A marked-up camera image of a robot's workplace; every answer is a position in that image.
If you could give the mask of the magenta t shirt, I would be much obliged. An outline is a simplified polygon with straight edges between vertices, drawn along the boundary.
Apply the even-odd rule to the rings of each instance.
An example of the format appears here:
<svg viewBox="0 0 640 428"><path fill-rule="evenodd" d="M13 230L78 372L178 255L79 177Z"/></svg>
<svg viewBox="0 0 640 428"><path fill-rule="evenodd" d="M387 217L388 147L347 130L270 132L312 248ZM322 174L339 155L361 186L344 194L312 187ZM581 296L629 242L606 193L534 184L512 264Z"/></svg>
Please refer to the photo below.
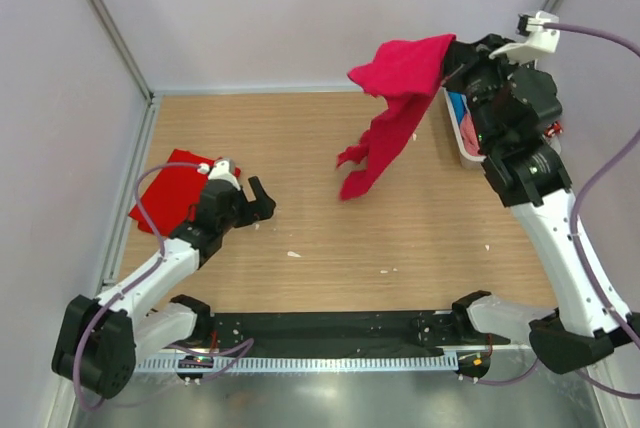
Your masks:
<svg viewBox="0 0 640 428"><path fill-rule="evenodd" d="M372 61L348 73L350 81L387 108L375 116L355 145L337 156L336 165L363 164L351 171L339 192L342 201L369 192L412 138L443 79L442 63L454 34L421 40L392 40L378 48Z"/></svg>

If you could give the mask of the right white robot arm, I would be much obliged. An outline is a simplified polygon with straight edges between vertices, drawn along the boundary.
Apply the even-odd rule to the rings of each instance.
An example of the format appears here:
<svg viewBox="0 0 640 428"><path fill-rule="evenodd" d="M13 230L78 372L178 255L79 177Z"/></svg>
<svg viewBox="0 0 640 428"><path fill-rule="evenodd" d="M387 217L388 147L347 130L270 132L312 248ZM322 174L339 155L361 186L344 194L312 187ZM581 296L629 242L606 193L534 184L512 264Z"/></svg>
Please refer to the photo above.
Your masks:
<svg viewBox="0 0 640 428"><path fill-rule="evenodd" d="M443 86L465 96L485 178L531 241L553 289L550 312L477 291L457 300L451 332L471 344L485 333L531 347L556 374L593 365L639 338L639 315L609 282L580 221L560 154L544 132L562 114L552 76L514 60L509 40L454 41Z"/></svg>

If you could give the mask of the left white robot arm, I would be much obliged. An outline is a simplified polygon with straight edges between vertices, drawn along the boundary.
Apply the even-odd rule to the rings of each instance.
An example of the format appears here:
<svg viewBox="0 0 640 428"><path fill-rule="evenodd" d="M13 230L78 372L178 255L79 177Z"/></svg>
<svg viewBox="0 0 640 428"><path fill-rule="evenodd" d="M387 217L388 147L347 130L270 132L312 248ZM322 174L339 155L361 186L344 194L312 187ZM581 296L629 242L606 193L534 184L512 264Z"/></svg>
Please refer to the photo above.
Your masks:
<svg viewBox="0 0 640 428"><path fill-rule="evenodd" d="M190 214L150 259L96 297L73 298L62 318L52 371L77 389L112 399L158 351L176 342L204 346L212 335L206 303L179 295L160 311L154 307L221 249L230 230L273 217L276 203L259 178L248 182L253 200L232 176L208 180Z"/></svg>

